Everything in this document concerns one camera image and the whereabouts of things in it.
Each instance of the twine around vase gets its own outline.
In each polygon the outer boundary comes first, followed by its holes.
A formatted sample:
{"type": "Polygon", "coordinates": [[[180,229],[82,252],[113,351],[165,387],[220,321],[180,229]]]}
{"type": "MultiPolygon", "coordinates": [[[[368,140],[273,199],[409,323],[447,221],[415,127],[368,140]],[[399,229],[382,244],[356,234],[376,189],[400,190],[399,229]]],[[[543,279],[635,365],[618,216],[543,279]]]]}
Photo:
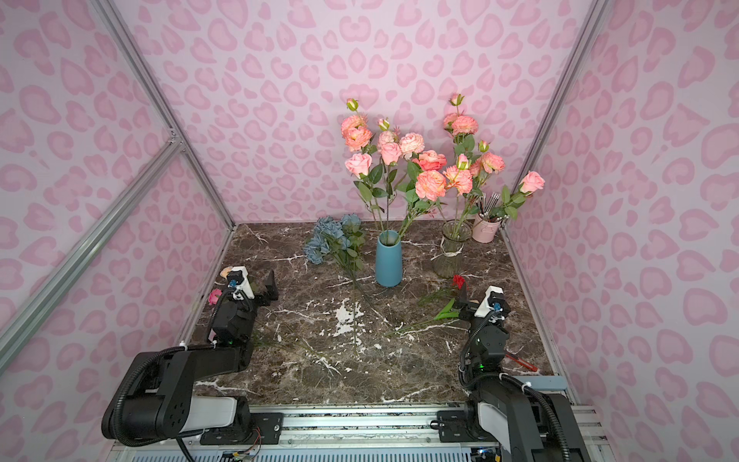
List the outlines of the twine around vase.
{"type": "Polygon", "coordinates": [[[456,257],[457,255],[459,255],[459,254],[462,253],[462,250],[464,249],[464,244],[462,244],[462,247],[460,247],[460,249],[458,251],[456,251],[456,252],[445,252],[444,251],[444,239],[445,239],[445,237],[442,234],[442,236],[441,236],[441,244],[439,245],[439,247],[441,248],[441,252],[442,253],[441,254],[438,254],[436,257],[431,258],[430,261],[434,261],[437,258],[441,257],[442,255],[444,255],[445,257],[456,257]]]}

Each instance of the dark brown marble surface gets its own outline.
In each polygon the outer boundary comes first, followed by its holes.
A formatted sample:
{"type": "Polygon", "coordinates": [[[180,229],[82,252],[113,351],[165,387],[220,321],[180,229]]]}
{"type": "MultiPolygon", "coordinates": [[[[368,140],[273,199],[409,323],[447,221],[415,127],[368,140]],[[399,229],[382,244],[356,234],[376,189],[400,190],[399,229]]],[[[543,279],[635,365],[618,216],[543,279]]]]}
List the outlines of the dark brown marble surface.
{"type": "MultiPolygon", "coordinates": [[[[257,284],[274,269],[280,300],[260,308],[250,367],[200,382],[196,394],[245,395],[253,404],[464,400],[457,361],[467,323],[446,320],[403,335],[396,332],[432,319],[451,299],[418,304],[427,294],[451,288],[451,280],[436,276],[430,261],[439,253],[441,222],[416,222],[403,238],[403,281],[394,288],[374,281],[378,232],[371,222],[364,226],[369,232],[363,248],[366,265],[358,278],[374,307],[367,306],[335,263],[313,265],[302,256],[313,223],[241,225],[223,266],[247,267],[257,284]]],[[[511,332],[508,350],[551,374],[503,241],[470,240],[463,255],[469,298],[480,299],[489,285],[502,287],[513,310],[505,325],[511,332]]],[[[223,282],[219,277],[214,288],[223,288],[223,282]]],[[[194,342],[202,341],[211,310],[204,308],[194,342]]],[[[503,365],[510,373],[526,372],[509,359],[503,365]]]]}

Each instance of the blue vase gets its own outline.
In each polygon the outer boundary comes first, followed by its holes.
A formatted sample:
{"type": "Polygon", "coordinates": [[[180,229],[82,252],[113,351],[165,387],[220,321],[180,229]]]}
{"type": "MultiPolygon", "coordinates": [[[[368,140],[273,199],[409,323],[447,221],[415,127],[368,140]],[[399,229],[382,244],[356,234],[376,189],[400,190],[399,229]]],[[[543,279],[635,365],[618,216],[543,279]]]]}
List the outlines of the blue vase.
{"type": "Polygon", "coordinates": [[[377,238],[377,256],[375,257],[375,280],[384,287],[395,287],[403,280],[403,249],[398,233],[393,230],[383,232],[377,238]],[[382,243],[389,237],[395,244],[382,243]]]}

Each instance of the small pink flower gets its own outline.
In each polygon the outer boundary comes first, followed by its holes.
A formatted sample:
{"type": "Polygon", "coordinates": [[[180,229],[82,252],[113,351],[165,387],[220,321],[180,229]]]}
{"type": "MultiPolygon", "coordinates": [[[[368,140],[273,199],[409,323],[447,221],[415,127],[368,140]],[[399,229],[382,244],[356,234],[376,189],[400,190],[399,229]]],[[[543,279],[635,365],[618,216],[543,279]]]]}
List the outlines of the small pink flower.
{"type": "Polygon", "coordinates": [[[382,132],[377,139],[377,149],[382,149],[382,145],[385,143],[397,143],[398,139],[395,138],[395,133],[391,131],[382,132]]]}
{"type": "Polygon", "coordinates": [[[452,122],[452,135],[460,133],[477,133],[477,121],[468,115],[461,115],[452,122]]]}
{"type": "Polygon", "coordinates": [[[421,199],[435,201],[446,194],[446,178],[436,170],[422,171],[416,180],[416,194],[421,199]]]}
{"type": "Polygon", "coordinates": [[[344,139],[350,151],[359,151],[370,143],[372,132],[363,126],[358,129],[348,129],[344,139]]]}
{"type": "Polygon", "coordinates": [[[492,173],[493,171],[498,173],[505,168],[505,162],[503,162],[503,158],[501,156],[496,156],[492,152],[486,152],[485,154],[483,154],[483,156],[480,158],[480,163],[483,164],[483,168],[488,173],[492,173]]]}
{"type": "Polygon", "coordinates": [[[450,112],[449,114],[447,114],[444,118],[444,128],[448,129],[450,126],[452,126],[452,124],[455,120],[457,120],[458,117],[459,114],[457,114],[456,112],[450,112]]]}
{"type": "Polygon", "coordinates": [[[393,162],[398,162],[398,159],[401,158],[403,152],[401,151],[401,146],[399,144],[385,143],[380,148],[380,154],[382,155],[382,161],[388,166],[393,162]]]}
{"type": "Polygon", "coordinates": [[[211,294],[208,296],[208,304],[215,305],[218,302],[218,297],[221,296],[221,293],[220,289],[213,289],[211,294]]]}
{"type": "Polygon", "coordinates": [[[358,152],[344,162],[344,165],[347,167],[347,170],[359,178],[360,174],[369,174],[370,166],[372,165],[372,156],[358,152]]]}
{"type": "Polygon", "coordinates": [[[535,171],[530,171],[521,182],[521,192],[526,194],[537,189],[544,189],[544,178],[535,171]]]}
{"type": "Polygon", "coordinates": [[[358,129],[361,126],[367,126],[367,117],[352,114],[341,122],[341,136],[347,137],[349,129],[358,129]]]}
{"type": "Polygon", "coordinates": [[[477,159],[469,168],[469,172],[472,173],[473,177],[476,177],[480,174],[480,170],[482,170],[482,163],[480,162],[480,159],[477,159]]]}
{"type": "Polygon", "coordinates": [[[423,137],[418,133],[409,133],[401,138],[401,151],[406,159],[410,159],[414,152],[423,151],[423,137]]]}
{"type": "Polygon", "coordinates": [[[437,154],[436,151],[429,149],[421,152],[418,159],[413,159],[413,162],[417,163],[424,171],[438,170],[446,165],[446,157],[444,154],[437,154]]]}
{"type": "Polygon", "coordinates": [[[459,170],[456,166],[448,167],[444,176],[449,178],[447,189],[457,188],[457,196],[472,191],[472,173],[469,170],[459,170]]]}

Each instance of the pink pen holder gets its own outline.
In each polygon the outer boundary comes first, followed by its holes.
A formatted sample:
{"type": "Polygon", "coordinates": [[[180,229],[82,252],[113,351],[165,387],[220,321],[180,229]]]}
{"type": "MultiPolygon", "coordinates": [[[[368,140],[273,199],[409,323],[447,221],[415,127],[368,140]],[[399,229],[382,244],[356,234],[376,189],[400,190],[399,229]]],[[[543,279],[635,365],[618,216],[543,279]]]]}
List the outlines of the pink pen holder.
{"type": "Polygon", "coordinates": [[[482,244],[492,242],[499,227],[500,221],[484,221],[480,218],[480,215],[477,215],[474,219],[474,225],[472,225],[472,239],[481,242],[482,244]]]}

